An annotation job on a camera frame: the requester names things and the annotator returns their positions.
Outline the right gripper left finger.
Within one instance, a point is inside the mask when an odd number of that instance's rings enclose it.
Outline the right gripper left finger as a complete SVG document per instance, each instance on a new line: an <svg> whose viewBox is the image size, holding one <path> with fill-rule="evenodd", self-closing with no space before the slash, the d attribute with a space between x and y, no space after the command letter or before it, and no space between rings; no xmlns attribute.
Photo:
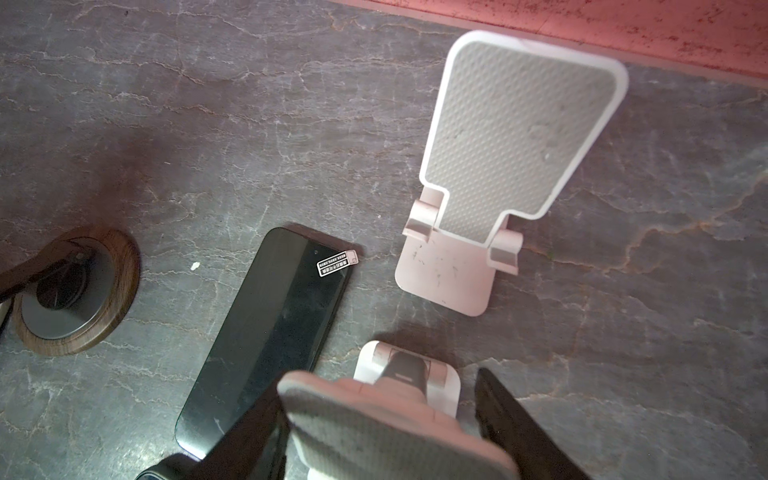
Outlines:
<svg viewBox="0 0 768 480"><path fill-rule="evenodd" d="M201 461L171 455L140 479L283 479L290 427L271 384Z"/></svg>

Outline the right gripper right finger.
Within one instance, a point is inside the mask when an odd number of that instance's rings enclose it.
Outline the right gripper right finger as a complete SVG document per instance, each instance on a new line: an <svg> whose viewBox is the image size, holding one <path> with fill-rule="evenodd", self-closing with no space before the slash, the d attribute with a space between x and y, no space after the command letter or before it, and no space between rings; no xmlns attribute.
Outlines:
<svg viewBox="0 0 768 480"><path fill-rule="evenodd" d="M475 405L482 437L513 458L521 479L590 479L487 368L477 372Z"/></svg>

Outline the black phone with sticker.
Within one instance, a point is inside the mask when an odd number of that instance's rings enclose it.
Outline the black phone with sticker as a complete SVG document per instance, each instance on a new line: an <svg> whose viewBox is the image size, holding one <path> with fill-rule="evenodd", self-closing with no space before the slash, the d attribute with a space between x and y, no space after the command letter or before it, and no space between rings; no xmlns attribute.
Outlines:
<svg viewBox="0 0 768 480"><path fill-rule="evenodd" d="M318 265L361 247L298 224L267 232L175 426L178 445L203 459L286 371L312 370L352 274Z"/></svg>

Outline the white phone stand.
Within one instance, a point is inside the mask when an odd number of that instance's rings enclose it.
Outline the white phone stand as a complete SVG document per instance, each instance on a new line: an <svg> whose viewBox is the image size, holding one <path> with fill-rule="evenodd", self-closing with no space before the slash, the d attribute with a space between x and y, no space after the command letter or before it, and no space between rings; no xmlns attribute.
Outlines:
<svg viewBox="0 0 768 480"><path fill-rule="evenodd" d="M623 101L625 66L529 39L470 31L451 46L404 226L395 280L470 317L515 275L543 217Z"/></svg>
<svg viewBox="0 0 768 480"><path fill-rule="evenodd" d="M450 365L381 341L350 378L292 371L277 391L311 479L517 479L513 458L465 432Z"/></svg>

